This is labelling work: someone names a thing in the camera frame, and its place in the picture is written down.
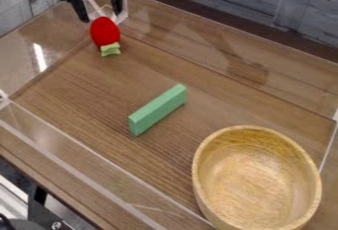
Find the red plush strawberry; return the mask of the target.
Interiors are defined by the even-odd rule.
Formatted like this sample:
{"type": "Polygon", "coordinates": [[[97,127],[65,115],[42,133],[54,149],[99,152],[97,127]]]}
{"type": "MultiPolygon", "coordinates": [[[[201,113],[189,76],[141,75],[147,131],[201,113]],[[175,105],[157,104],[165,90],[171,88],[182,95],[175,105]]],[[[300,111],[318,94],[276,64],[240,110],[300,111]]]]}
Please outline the red plush strawberry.
{"type": "Polygon", "coordinates": [[[93,21],[90,35],[102,56],[121,53],[121,30],[109,17],[93,21]]]}

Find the green rectangular block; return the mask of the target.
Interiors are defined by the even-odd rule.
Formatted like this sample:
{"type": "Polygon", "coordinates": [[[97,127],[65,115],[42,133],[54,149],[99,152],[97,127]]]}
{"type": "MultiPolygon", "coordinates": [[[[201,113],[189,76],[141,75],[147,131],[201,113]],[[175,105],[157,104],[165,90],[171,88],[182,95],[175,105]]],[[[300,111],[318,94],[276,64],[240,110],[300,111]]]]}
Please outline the green rectangular block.
{"type": "Polygon", "coordinates": [[[185,103],[187,89],[177,84],[129,116],[130,131],[139,136],[185,103]]]}

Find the wooden bowl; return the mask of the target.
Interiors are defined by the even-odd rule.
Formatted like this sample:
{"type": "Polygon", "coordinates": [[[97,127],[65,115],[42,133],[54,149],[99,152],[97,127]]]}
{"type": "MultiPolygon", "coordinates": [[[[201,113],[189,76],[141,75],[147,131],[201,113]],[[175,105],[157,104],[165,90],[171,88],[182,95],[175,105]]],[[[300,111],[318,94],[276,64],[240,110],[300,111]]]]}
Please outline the wooden bowl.
{"type": "Polygon", "coordinates": [[[308,152],[282,133],[254,125],[206,137],[191,181],[199,209],[218,230],[301,230],[322,199],[308,152]]]}

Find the clear acrylic corner bracket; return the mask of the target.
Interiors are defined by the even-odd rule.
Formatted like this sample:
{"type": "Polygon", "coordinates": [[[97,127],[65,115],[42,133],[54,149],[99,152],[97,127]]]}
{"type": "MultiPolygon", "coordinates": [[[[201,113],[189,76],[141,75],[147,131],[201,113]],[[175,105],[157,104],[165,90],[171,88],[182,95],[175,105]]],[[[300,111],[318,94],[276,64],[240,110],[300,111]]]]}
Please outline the clear acrylic corner bracket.
{"type": "Polygon", "coordinates": [[[109,17],[117,25],[129,18],[129,2],[123,0],[123,10],[119,15],[115,14],[114,8],[109,4],[99,5],[97,0],[83,0],[85,8],[90,21],[99,17],[109,17]]]}

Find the black table leg mount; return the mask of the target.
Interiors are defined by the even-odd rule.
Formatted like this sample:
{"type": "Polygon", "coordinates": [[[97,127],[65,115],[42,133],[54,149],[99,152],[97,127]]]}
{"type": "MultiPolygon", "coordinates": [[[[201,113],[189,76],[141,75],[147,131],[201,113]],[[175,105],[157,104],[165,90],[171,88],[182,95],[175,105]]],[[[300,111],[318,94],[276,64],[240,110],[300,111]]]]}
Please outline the black table leg mount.
{"type": "Polygon", "coordinates": [[[74,230],[39,203],[0,186],[0,230],[74,230]]]}

